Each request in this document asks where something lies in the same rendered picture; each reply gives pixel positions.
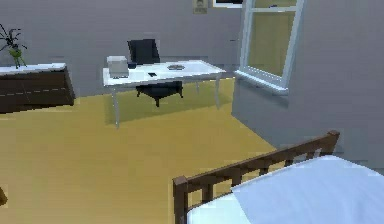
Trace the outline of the brown wooden bed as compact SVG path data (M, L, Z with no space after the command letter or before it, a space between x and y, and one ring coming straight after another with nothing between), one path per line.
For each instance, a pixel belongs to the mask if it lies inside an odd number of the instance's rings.
M384 224L384 175L335 156L339 136L174 178L174 224Z

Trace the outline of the white desk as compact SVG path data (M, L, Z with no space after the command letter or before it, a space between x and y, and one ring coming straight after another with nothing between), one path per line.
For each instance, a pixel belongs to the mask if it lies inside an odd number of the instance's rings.
M183 65L183 70L168 70L169 65ZM148 73L156 73L157 76L150 77ZM119 103L116 92L118 88L134 88L139 85L158 84L171 81L195 82L215 79L215 100L216 106L220 107L218 90L221 75L225 70L211 65L202 60L188 60L177 62L163 62L147 65L138 65L135 69L129 69L129 75L124 78L112 78L109 69L103 69L103 86L108 88L112 94L113 108L115 112L115 125L119 128L120 114Z

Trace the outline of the black office chair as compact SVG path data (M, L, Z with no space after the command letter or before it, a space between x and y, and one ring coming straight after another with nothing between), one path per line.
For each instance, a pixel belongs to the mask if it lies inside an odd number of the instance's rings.
M156 41L154 39L129 40L128 48L132 62L137 65L154 64L160 62ZM183 97L183 83L181 81L172 81L158 84L140 85L136 87L137 96L141 93L153 98L156 106L162 98L179 94Z

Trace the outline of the grey box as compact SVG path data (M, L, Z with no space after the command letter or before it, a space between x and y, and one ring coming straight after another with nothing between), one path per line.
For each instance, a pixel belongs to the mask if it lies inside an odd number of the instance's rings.
M109 74L112 78L127 77L129 75L128 63L125 56L108 56Z

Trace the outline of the white framed window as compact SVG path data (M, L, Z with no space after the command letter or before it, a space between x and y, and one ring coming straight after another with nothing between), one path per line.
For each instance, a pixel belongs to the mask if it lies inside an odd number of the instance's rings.
M239 78L287 95L306 0L244 0Z

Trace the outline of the white framed picture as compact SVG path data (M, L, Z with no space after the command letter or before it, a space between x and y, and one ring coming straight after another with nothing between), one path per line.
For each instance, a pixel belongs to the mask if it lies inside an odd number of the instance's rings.
M242 8L243 0L212 0L215 8Z

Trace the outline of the dark brown sideboard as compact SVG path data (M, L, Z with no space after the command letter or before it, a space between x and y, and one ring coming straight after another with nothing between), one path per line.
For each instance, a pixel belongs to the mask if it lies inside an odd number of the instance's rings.
M0 114L74 105L65 63L0 67Z

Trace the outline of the green house plant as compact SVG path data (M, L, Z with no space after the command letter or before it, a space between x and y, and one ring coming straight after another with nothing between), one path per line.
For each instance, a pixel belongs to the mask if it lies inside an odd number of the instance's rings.
M22 57L21 47L26 49L23 44L18 44L18 36L21 34L20 28L12 28L8 31L5 30L4 26L0 23L0 40L4 40L6 44L0 48L0 51L8 49L10 56L14 60L15 67L19 69L21 66L25 66L26 63Z

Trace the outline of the beige wall poster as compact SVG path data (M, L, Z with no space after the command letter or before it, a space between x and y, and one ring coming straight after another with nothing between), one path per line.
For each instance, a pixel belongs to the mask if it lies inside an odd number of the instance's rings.
M193 0L193 13L206 14L208 9L208 0Z

